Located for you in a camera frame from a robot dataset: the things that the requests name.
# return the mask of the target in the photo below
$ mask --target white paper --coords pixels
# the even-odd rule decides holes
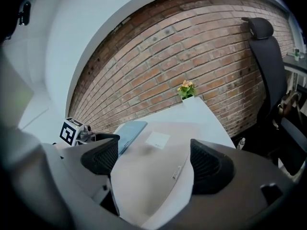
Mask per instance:
[[[169,139],[170,135],[152,132],[147,138],[146,142],[148,145],[154,146],[159,149],[163,149]]]

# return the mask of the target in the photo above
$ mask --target office chair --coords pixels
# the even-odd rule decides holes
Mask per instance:
[[[85,152],[81,156],[81,164],[94,174],[110,177],[118,159],[118,140],[107,138],[101,146]]]
[[[267,139],[273,139],[280,147],[277,156],[287,171],[294,175],[307,156],[307,138],[285,117],[278,116],[278,105],[287,92],[283,58],[273,26],[264,18],[242,18],[248,23],[252,37],[248,40],[264,82],[266,99],[257,115],[259,128],[270,129]],[[278,128],[272,125],[277,122]]]

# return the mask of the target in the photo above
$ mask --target curved white surface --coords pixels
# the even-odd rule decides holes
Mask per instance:
[[[192,101],[188,106],[181,103],[138,120],[146,121],[148,123],[174,122],[200,124],[202,128],[199,135],[191,138],[221,144],[235,149],[232,140],[224,130],[221,123],[199,97],[195,97],[194,101]],[[120,125],[114,133],[116,133],[121,127],[122,125]],[[194,181],[194,171],[189,157],[173,190],[160,208],[142,225],[142,228],[148,230],[158,229],[178,214],[188,204]],[[129,216],[125,214],[124,211],[121,212],[120,216],[126,221],[131,222]]]
[[[47,38],[45,82],[60,115],[68,114],[87,60],[121,21],[154,0],[61,0]],[[287,10],[282,0],[270,0]]]

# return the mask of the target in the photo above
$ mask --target potted plant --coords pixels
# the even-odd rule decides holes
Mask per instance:
[[[194,99],[194,95],[196,94],[195,84],[191,81],[184,80],[183,84],[177,90],[183,103],[187,103],[187,101],[192,101]]]

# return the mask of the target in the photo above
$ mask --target chair armrest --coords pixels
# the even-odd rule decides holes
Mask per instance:
[[[302,167],[307,156],[307,138],[288,119],[282,118],[280,123],[282,141],[279,158],[291,175],[295,175]]]
[[[282,130],[290,136],[293,142],[307,154],[307,137],[304,136],[303,133],[294,126],[294,124],[284,117],[282,118],[280,126]]]
[[[96,134],[96,141],[108,138],[114,138],[116,140],[120,140],[120,136],[117,134],[109,134],[109,133],[95,133],[95,134]]]

